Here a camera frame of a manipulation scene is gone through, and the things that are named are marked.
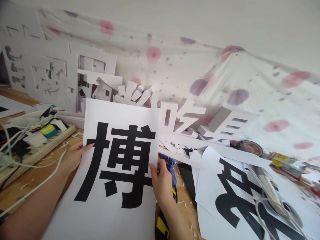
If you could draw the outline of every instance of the desk clutter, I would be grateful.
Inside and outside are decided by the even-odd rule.
[[[50,106],[44,112],[25,114],[10,124],[2,124],[0,191],[29,167],[46,167],[33,165],[76,131],[75,126],[55,118],[57,111],[53,109]]]
[[[296,184],[291,176],[273,171],[270,160],[242,159],[241,152],[233,160],[218,152],[211,147],[189,152],[190,159],[203,163],[203,169],[178,164],[197,207],[202,238],[317,239],[318,171],[309,168],[306,172],[311,173],[302,174]],[[270,154],[273,159],[275,155],[278,163],[289,159]]]

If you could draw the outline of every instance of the finger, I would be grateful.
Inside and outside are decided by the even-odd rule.
[[[164,169],[167,169],[167,164],[164,159],[161,159],[160,161],[160,172],[163,171]]]
[[[71,149],[78,150],[78,149],[80,149],[80,148],[82,147],[82,145],[83,145],[83,140],[81,140],[81,141],[73,144],[73,145],[71,146]]]
[[[160,170],[161,170],[161,165],[160,165],[161,160],[162,160],[162,158],[158,158],[158,171],[160,171]]]
[[[88,151],[89,149],[91,149],[94,146],[94,143],[91,143],[87,146],[84,146],[83,148],[79,149],[78,152],[80,154],[83,154],[84,152]]]
[[[154,181],[154,180],[156,181],[157,178],[158,178],[158,174],[157,174],[156,167],[155,167],[152,163],[149,164],[149,167],[150,167],[150,170],[151,170],[152,180],[153,180],[153,181]]]

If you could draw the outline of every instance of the printed chinese character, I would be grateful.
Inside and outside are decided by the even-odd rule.
[[[95,143],[92,162],[90,164],[86,178],[75,198],[75,201],[86,201],[95,177],[99,170],[99,165],[104,148],[109,148],[110,141],[106,140],[108,123],[98,123],[97,138],[87,140],[87,145]],[[122,164],[123,170],[131,170],[131,166],[138,166],[134,174],[101,171],[99,178],[111,180],[105,183],[106,196],[116,194],[117,187],[115,181],[133,183],[132,192],[122,193],[122,208],[136,208],[142,203],[144,185],[152,186],[152,180],[145,177],[148,173],[148,162],[150,152],[150,142],[137,141],[136,138],[155,139],[155,132],[151,132],[149,126],[141,127],[130,125],[129,130],[112,129],[112,135],[126,136],[127,139],[114,138],[110,149],[107,167],[115,168],[116,164]]]
[[[236,207],[241,213],[241,215],[244,217],[244,219],[247,221],[251,229],[257,235],[259,240],[263,240],[265,230],[260,225],[260,223],[252,216],[252,214],[257,216],[257,213],[255,211],[255,205],[237,196],[237,194],[233,191],[228,181],[232,182],[233,184],[235,184],[251,196],[253,196],[251,189],[255,190],[258,193],[261,193],[262,189],[254,183],[252,183],[251,181],[249,181],[248,176],[245,172],[241,171],[240,169],[236,168],[235,166],[224,161],[221,158],[220,163],[224,165],[224,170],[222,171],[222,174],[218,174],[218,177],[227,193],[221,194],[216,199],[215,204],[218,212],[234,228],[237,228],[240,219],[231,211],[231,208]],[[241,176],[242,181],[239,181],[236,178],[234,178],[231,175],[231,170],[238,173]],[[277,229],[290,239],[304,239],[302,235],[293,230],[291,227],[287,226],[283,222],[279,221],[278,219],[270,215],[264,208],[262,203],[259,203],[258,210],[261,218],[265,221],[266,227],[277,240],[279,240]]]

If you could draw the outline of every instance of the wooden table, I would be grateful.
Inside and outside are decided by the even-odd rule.
[[[12,100],[15,100],[17,102],[21,102],[28,105],[34,105],[38,104],[39,102],[37,100],[32,99],[27,94],[16,91],[14,89],[11,89],[10,87],[0,87],[0,95],[10,98]],[[1,118],[0,122],[6,124],[7,120],[12,117],[18,117],[23,115],[24,113],[18,113],[14,114],[10,117]],[[83,129],[77,129],[76,133],[83,132]],[[82,136],[78,135],[74,138],[70,136],[67,138],[64,142],[68,142],[68,146],[71,146],[75,144],[76,142],[82,140]],[[45,156],[42,160],[40,160],[36,166],[44,166],[47,164],[52,163],[56,159],[60,158],[61,154],[68,148],[60,148],[62,146],[59,145],[57,148],[55,148],[51,155],[49,153],[47,156]],[[38,169],[29,169],[24,174],[22,174],[20,177],[18,177],[15,181],[13,181],[10,185],[8,185],[5,189],[3,189],[2,192],[0,192],[0,209],[5,210],[8,207],[10,207],[12,204],[14,204],[16,201],[21,199],[24,195],[29,193],[32,189],[34,189],[36,186],[38,186],[41,182],[43,182],[56,168],[58,162],[52,164],[51,166],[48,166],[46,168],[38,168]],[[66,186],[62,192],[62,195],[65,193],[65,191],[68,189],[74,175],[74,171],[68,178],[68,181],[66,183]],[[198,217],[197,217],[197,210],[195,209],[192,199],[188,193],[188,190],[183,182],[183,178],[181,174],[178,171],[178,168],[175,168],[175,174],[177,178],[177,190],[178,190],[178,207],[179,210],[182,212],[185,220],[187,221],[188,225],[192,228],[192,232],[194,232],[197,239],[202,239],[200,236],[197,235],[196,229],[198,233],[200,233],[199,230],[199,224],[198,224]]]

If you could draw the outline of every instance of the paper sheet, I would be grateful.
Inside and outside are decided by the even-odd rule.
[[[83,141],[84,144],[97,138],[98,141],[92,149],[83,154],[79,169],[59,203],[43,239],[154,239],[156,199],[152,187],[147,184],[147,179],[150,183],[151,170],[148,162],[157,164],[158,159],[159,111],[95,99],[87,99],[86,104]],[[103,135],[106,128],[97,130],[101,123],[108,123],[106,135]],[[144,126],[149,126],[150,131],[155,132],[154,139],[147,138],[148,134],[145,134],[142,136],[144,138],[136,138],[135,142],[132,142],[131,133],[130,137],[120,136],[119,134],[125,133],[123,130],[129,129],[129,125],[138,126],[136,135],[140,137],[141,134],[148,133]],[[119,148],[113,148],[119,141],[123,143],[123,139],[127,139],[125,146],[121,144]],[[143,152],[147,151],[145,146],[148,142],[150,153],[147,152],[145,162]],[[125,159],[126,156],[130,156],[130,149],[134,155],[131,156],[131,161]],[[97,162],[97,150],[102,150],[100,163]],[[125,156],[119,153],[117,157],[111,157],[113,150]],[[140,155],[140,160],[137,161],[135,155]],[[123,169],[128,167],[128,162],[129,165],[139,165],[141,161],[146,164],[129,166],[131,170]],[[147,173],[142,172],[141,175],[140,171],[143,171],[145,166]],[[90,177],[93,180],[92,188],[83,189],[83,183],[90,184],[86,182],[86,178],[92,173],[92,169],[96,169],[96,176]],[[127,180],[136,175],[142,177],[142,180],[138,180],[144,183],[143,192],[139,192],[141,185],[136,181],[124,182],[124,175],[119,173],[127,174]],[[120,181],[114,181],[112,176],[120,178]],[[142,198],[140,205],[137,204],[139,197]]]
[[[320,182],[320,173],[319,172],[306,173],[306,174],[303,174],[302,177],[304,177],[310,181],[316,182],[316,183]]]
[[[221,157],[210,147],[204,152],[202,163],[205,170],[199,172],[196,201],[205,210],[202,211],[201,208],[200,211],[198,210],[203,237],[230,239],[236,234],[237,237],[243,236],[245,239],[262,239],[263,237],[269,239],[268,234],[260,227],[254,210],[255,200],[261,195],[259,184],[249,170],[246,170],[241,162]],[[319,216],[303,203],[300,190],[294,187],[294,183],[287,178],[268,172],[279,185],[280,195],[299,214],[304,233],[316,239],[319,234],[316,228],[316,223],[320,220]],[[259,207],[259,212],[263,215],[263,219],[269,219],[267,223],[273,223],[269,225],[269,229],[278,234],[280,240],[303,239],[300,233],[287,226],[280,217],[269,214],[262,206]],[[210,221],[215,223],[217,231],[209,227]]]
[[[24,109],[29,107],[29,105],[14,101],[4,96],[0,96],[0,118],[24,112]]]
[[[190,152],[190,159],[195,161],[201,161],[202,155],[199,153]],[[192,176],[193,176],[193,182],[194,182],[194,190],[195,193],[197,193],[197,185],[198,185],[198,177],[199,177],[199,168],[191,167],[192,170]]]

